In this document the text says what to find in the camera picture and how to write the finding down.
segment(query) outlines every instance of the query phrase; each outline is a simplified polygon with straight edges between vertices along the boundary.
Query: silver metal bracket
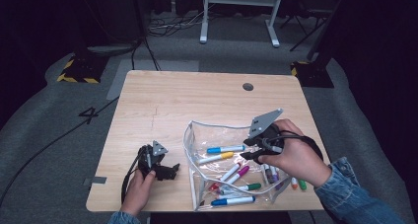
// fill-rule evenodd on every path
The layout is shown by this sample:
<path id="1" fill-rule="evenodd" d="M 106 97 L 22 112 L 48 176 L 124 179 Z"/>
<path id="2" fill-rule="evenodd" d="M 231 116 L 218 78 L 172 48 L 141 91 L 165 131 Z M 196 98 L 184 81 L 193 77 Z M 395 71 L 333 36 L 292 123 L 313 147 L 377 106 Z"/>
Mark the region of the silver metal bracket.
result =
<path id="1" fill-rule="evenodd" d="M 167 150 L 163 145 L 161 145 L 156 140 L 153 141 L 153 156 L 159 156 L 164 153 L 168 153 L 169 150 Z"/>
<path id="2" fill-rule="evenodd" d="M 258 134 L 264 132 L 264 130 L 270 126 L 274 120 L 283 112 L 283 109 L 277 109 L 273 112 L 268 112 L 255 117 L 252 120 L 251 128 L 249 129 L 248 138 L 251 139 Z"/>

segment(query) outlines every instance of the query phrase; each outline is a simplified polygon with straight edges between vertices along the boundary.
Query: clear plastic pouch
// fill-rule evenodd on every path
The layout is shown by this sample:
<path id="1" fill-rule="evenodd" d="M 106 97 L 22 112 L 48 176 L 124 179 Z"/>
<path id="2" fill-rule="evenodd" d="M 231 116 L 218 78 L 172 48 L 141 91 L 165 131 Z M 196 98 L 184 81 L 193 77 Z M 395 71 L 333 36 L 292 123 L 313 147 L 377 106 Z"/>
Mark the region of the clear plastic pouch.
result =
<path id="1" fill-rule="evenodd" d="M 213 147 L 227 147 L 232 145 L 244 145 L 243 141 L 247 138 L 249 127 L 232 127 L 226 125 L 206 124 L 198 121 L 191 121 L 183 136 L 183 146 L 187 157 L 190 174 L 190 184 L 193 199 L 193 209 L 195 211 L 208 208 L 222 208 L 226 205 L 212 205 L 212 201 L 222 195 L 220 189 L 212 190 L 214 184 L 225 190 L 224 194 L 230 198 L 254 196 L 255 201 L 228 205 L 259 205 L 273 203 L 277 196 L 289 185 L 291 177 L 285 172 L 276 169 L 278 179 L 271 184 L 263 166 L 253 161 L 247 161 L 240 156 L 240 153 L 254 152 L 256 147 L 244 147 L 244 151 L 234 152 L 233 157 L 220 159 L 212 162 L 199 164 L 202 158 L 216 156 L 218 154 L 208 154 L 207 149 Z M 228 184 L 226 179 L 221 182 L 219 179 L 228 173 L 231 168 L 240 163 L 242 169 L 249 166 L 249 170 L 232 184 Z M 261 184 L 255 190 L 242 190 L 242 187 L 250 184 Z"/>

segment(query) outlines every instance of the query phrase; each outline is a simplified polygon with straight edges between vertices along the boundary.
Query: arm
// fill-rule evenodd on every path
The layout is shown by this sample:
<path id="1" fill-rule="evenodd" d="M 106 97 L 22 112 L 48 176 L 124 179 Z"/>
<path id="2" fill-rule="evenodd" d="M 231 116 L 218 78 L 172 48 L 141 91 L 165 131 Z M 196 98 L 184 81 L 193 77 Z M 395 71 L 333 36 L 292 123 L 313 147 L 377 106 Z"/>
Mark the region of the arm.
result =
<path id="1" fill-rule="evenodd" d="M 275 123 L 280 130 L 304 135 L 289 119 Z M 308 144 L 288 138 L 281 154 L 260 156 L 258 161 L 311 183 L 323 205 L 340 220 L 348 223 L 403 223 L 385 203 L 370 197 L 359 186 L 345 158 L 326 166 Z"/>
<path id="2" fill-rule="evenodd" d="M 126 192 L 126 197 L 120 210 L 111 215 L 107 224 L 139 224 L 139 220 L 136 216 L 148 202 L 151 184 L 154 182 L 155 175 L 156 173 L 151 171 L 144 179 L 141 172 L 135 170 L 135 174 L 129 182 L 128 191 Z"/>

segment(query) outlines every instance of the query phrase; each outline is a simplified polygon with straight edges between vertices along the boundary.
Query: denim jacket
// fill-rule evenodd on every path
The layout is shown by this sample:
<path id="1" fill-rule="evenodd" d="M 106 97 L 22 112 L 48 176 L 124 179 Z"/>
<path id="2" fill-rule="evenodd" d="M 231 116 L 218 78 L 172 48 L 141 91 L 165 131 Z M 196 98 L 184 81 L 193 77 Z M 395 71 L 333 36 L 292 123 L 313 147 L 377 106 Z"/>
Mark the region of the denim jacket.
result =
<path id="1" fill-rule="evenodd" d="M 360 187 L 353 168 L 343 157 L 330 164 L 331 177 L 314 191 L 327 210 L 347 223 L 404 223 L 384 202 Z M 107 224 L 139 224 L 124 212 L 115 212 Z"/>

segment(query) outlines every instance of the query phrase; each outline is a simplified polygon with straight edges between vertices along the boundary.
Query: light wood tabletop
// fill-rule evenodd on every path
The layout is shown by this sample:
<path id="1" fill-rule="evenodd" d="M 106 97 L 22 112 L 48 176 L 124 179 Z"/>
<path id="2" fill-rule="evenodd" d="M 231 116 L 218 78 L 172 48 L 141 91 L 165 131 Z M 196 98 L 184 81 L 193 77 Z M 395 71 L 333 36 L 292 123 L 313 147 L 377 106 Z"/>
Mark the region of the light wood tabletop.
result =
<path id="1" fill-rule="evenodd" d="M 253 86 L 246 91 L 243 84 Z M 139 148 L 158 141 L 169 150 L 163 166 L 180 163 L 174 180 L 154 181 L 144 211 L 192 211 L 189 169 L 182 139 L 191 120 L 230 126 L 250 126 L 261 114 L 283 109 L 305 135 L 315 140 L 329 163 L 310 108 L 294 76 L 172 71 L 128 72 L 108 131 L 96 177 L 87 200 L 90 211 L 116 211 L 124 176 Z M 216 211 L 319 210 L 314 188 L 290 186 L 274 203 L 234 205 Z"/>

